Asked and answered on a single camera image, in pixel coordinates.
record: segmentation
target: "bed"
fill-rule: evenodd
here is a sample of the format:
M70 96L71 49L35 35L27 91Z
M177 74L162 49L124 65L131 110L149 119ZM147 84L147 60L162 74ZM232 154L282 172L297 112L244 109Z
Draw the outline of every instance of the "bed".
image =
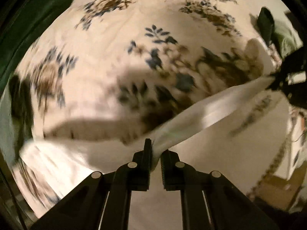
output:
M298 112L265 90L281 60L251 15L243 0L73 0L3 94L33 137L12 172L36 216L92 171L129 161L146 137L151 189L132 196L130 229L181 227L178 194L165 194L157 165L168 148L253 199L291 146Z

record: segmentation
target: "green fabric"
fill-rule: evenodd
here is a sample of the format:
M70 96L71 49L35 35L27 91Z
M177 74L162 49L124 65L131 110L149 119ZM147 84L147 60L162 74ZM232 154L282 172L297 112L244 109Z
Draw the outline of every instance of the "green fabric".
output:
M0 35L0 94L30 45L72 0L26 0Z
M271 11L266 7L262 7L257 18L257 26L260 34L267 46L270 45L272 33L274 32L274 18Z
M22 110L20 97L11 97L12 88L19 88L24 100L28 96L20 89L27 85L11 76L31 44L64 12L72 0L9 0L1 9L0 19L0 150L9 167L18 158L24 141L31 137L29 115ZM13 100L20 101L20 110Z
M284 59L287 55L297 50L298 45L291 30L286 23L275 21L274 44L281 56Z

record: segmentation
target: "cable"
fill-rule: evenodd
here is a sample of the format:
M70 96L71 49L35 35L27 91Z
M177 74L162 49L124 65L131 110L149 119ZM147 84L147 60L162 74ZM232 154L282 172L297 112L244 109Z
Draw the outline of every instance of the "cable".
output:
M11 189L11 187L10 187L8 181L7 181L7 178L5 177L5 175L4 175L4 173L3 173L3 171L2 171L1 168L0 168L0 177L1 177L1 179L3 180L3 182L4 182L5 186L7 187L7 189L8 189L9 192L10 192L10 196L11 196L12 201L13 201L13 204L14 204L14 206L15 206L15 208L16 208L16 212L17 212L17 215L18 215L20 224L21 224L21 226L22 226L22 229L23 229L23 230L28 230L28 229L27 229L27 226L26 226L26 224L25 224L25 222L24 222L24 220L23 220L23 218L22 218L22 215L21 215L21 212L20 212L20 210L19 210L19 206L18 206L18 204L17 204L17 201L16 201L16 198L15 198L15 196L14 196L14 193L13 193L13 191L12 191L12 189Z

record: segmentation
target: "metal screw head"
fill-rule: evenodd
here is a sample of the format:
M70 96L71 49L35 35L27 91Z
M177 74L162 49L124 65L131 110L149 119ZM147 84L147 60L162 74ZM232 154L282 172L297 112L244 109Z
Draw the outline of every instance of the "metal screw head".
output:
M211 175L212 175L213 177L215 177L215 178L221 177L221 173L220 173L219 171L217 171L217 170L213 171L213 172L211 173Z
M137 165L138 165L138 164L135 163L135 162L130 162L130 163L128 163L128 167L131 168L131 169L136 168Z
M185 166L185 163L183 163L183 162L177 162L177 163L175 163L175 166L176 166L177 168L183 168L183 167Z
M101 176L101 173L99 171L95 171L92 173L91 177L94 179L97 179Z

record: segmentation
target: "floral bedsheet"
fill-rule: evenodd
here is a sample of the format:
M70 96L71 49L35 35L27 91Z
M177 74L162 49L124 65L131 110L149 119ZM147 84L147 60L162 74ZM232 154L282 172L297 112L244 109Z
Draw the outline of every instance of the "floral bedsheet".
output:
M194 103L270 73L255 38L241 0L74 0L16 69L30 84L33 136L130 144ZM277 103L265 95L233 134ZM22 161L15 179L46 210L60 199Z

